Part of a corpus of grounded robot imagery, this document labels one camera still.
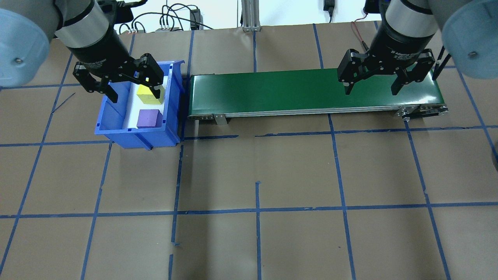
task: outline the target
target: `conveyor belt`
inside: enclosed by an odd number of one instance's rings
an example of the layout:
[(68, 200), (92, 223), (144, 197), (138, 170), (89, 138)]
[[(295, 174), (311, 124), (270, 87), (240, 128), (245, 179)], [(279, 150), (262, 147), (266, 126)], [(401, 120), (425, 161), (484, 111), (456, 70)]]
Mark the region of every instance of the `conveyor belt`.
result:
[(422, 105), (438, 108), (444, 99), (431, 73), (393, 96), (395, 76), (373, 76), (351, 95), (337, 82), (336, 69), (199, 75), (191, 78), (189, 118), (254, 117), (398, 110)]

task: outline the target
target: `red wire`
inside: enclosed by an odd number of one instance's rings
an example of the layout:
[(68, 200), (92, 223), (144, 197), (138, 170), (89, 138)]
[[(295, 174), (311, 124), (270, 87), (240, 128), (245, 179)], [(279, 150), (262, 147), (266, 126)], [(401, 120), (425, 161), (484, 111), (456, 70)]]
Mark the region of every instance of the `red wire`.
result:
[(362, 17), (362, 18), (357, 18), (357, 19), (355, 19), (355, 21), (351, 21), (351, 24), (355, 27), (356, 32), (358, 33), (358, 37), (360, 37), (360, 40), (361, 40), (361, 41), (363, 41), (363, 38), (362, 38), (362, 36), (361, 36), (361, 34), (360, 34), (360, 31), (358, 30), (358, 27), (356, 26), (356, 22), (357, 22), (358, 20), (365, 19), (365, 18), (367, 17), (367, 15), (368, 15), (368, 13), (366, 13), (366, 14), (365, 14), (365, 16), (364, 16), (364, 17)]

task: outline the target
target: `purple block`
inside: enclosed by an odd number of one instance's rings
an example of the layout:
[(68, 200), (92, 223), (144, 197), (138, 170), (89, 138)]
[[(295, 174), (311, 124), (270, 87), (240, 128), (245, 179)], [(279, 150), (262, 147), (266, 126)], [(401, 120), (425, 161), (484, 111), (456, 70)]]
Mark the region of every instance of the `purple block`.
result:
[(162, 126), (162, 114), (158, 109), (142, 109), (138, 112), (139, 129), (160, 128)]

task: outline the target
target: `blue bin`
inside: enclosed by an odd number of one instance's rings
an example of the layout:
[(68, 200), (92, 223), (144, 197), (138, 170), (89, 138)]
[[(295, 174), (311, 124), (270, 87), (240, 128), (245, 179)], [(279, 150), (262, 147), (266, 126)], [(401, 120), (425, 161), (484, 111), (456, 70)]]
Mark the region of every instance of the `blue bin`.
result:
[(102, 99), (95, 134), (105, 135), (123, 148), (150, 150), (153, 147), (176, 146), (180, 142), (177, 133), (180, 94), (185, 93), (180, 71), (180, 65), (184, 62), (183, 60), (158, 62), (164, 71), (164, 76), (168, 77), (167, 86), (164, 89), (164, 111), (160, 128), (123, 129), (131, 82), (120, 82), (111, 83), (112, 88), (119, 95), (117, 103), (112, 103), (107, 96)]

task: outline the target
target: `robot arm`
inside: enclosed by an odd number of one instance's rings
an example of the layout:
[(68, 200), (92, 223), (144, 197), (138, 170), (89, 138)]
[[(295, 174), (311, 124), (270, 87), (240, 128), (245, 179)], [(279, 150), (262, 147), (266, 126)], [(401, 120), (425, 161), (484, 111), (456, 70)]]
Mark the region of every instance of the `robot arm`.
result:
[(55, 34), (79, 60), (73, 75), (87, 92), (98, 91), (117, 102), (109, 83), (132, 81), (159, 98), (163, 71), (148, 53), (139, 59), (129, 56), (95, 0), (0, 0), (0, 19), (8, 22), (0, 39), (2, 86), (29, 82)]
[(370, 49), (366, 53), (349, 49), (338, 67), (346, 94), (355, 83), (373, 75), (396, 74), (393, 95), (404, 85), (424, 80), (435, 63), (432, 51), (425, 47), (438, 26), (444, 46), (464, 74), (498, 77), (498, 0), (377, 2), (382, 23)]

